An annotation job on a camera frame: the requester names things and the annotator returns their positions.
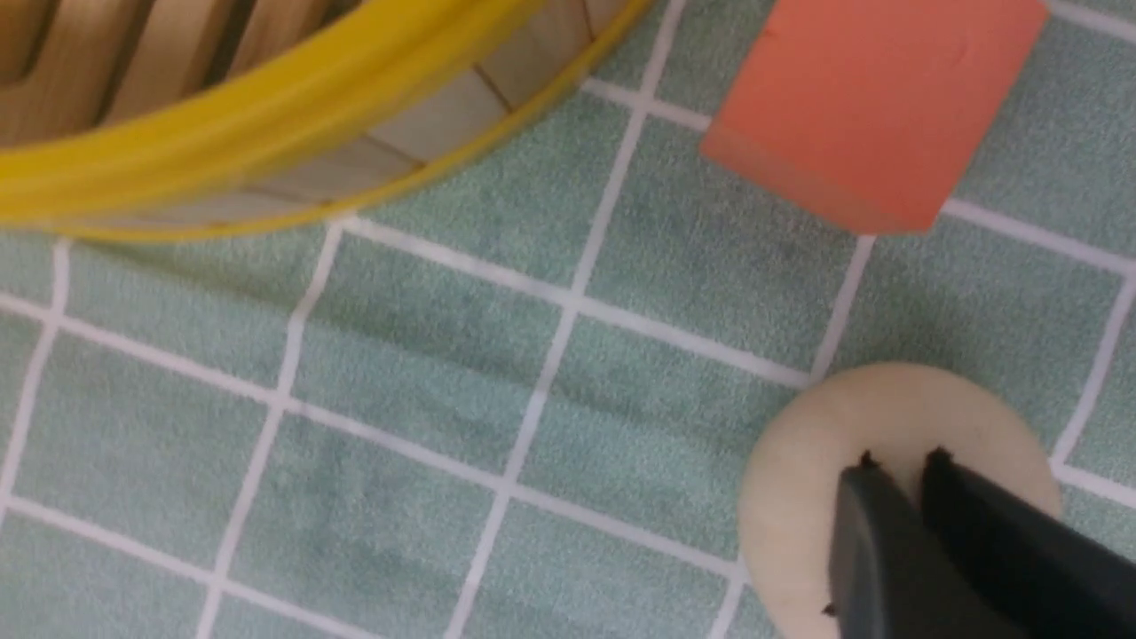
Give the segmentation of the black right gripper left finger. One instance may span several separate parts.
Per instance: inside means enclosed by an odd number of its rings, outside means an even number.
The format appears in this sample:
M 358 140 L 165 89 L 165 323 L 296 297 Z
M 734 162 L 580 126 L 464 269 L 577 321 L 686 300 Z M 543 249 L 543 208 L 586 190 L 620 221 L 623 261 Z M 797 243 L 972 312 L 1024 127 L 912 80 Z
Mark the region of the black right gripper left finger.
M 872 454 L 840 473 L 829 603 L 840 638 L 1025 638 L 974 592 Z

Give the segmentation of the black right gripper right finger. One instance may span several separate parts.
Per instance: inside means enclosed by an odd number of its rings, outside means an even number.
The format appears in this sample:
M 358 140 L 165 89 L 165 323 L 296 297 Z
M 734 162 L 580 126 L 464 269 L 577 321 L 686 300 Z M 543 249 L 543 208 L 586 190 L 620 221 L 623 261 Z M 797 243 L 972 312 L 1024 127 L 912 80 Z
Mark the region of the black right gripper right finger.
M 1131 638 L 1135 570 L 1095 540 L 937 448 L 924 525 L 989 608 L 1030 638 Z

